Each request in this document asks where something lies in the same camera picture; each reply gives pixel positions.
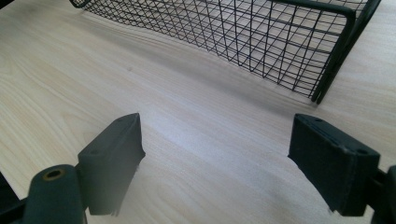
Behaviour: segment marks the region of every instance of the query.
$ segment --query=wire mesh basket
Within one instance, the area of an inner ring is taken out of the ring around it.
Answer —
[[[213,52],[319,104],[380,0],[70,0]]]

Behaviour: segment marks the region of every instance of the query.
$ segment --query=black plastic part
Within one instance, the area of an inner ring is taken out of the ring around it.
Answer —
[[[83,202],[92,215],[117,214],[145,155],[139,114],[116,119],[78,154]]]
[[[0,9],[6,7],[8,4],[12,3],[14,0],[1,0],[0,1]]]
[[[52,166],[32,180],[23,224],[83,224],[78,176],[71,165]]]
[[[380,155],[322,119],[297,114],[289,157],[296,162],[332,211],[362,216],[366,186]]]
[[[387,174],[378,170],[367,193],[368,204],[375,210],[372,223],[396,223],[396,166],[391,166]]]
[[[7,180],[0,173],[0,214],[9,208],[11,204],[19,202],[20,199],[12,190]]]
[[[26,205],[26,199],[22,199],[17,203],[12,204],[7,209],[0,213],[0,223],[21,223],[23,212]]]

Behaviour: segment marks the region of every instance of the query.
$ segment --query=wooden table surface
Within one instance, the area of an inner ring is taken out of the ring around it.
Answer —
[[[118,217],[89,223],[369,223],[329,212],[287,158],[295,113],[396,163],[396,2],[383,0],[320,106],[171,37],[65,0],[0,11],[0,170],[18,196],[113,119],[139,112],[147,156]]]

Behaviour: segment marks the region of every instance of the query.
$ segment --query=metal wire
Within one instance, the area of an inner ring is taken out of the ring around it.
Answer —
[[[359,16],[367,0],[318,0]],[[267,0],[72,0],[119,23],[184,40],[311,97],[347,18]]]

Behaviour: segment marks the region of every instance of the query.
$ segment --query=screw hole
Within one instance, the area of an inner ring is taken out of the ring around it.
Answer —
[[[58,179],[59,177],[64,175],[64,170],[63,169],[58,169],[58,170],[52,170],[44,174],[43,179],[45,181],[52,181],[55,179]]]
[[[359,148],[358,150],[356,150],[359,154],[361,154],[361,155],[367,155],[368,154],[368,152],[366,151],[366,150],[364,150],[364,149],[361,149],[361,148]]]

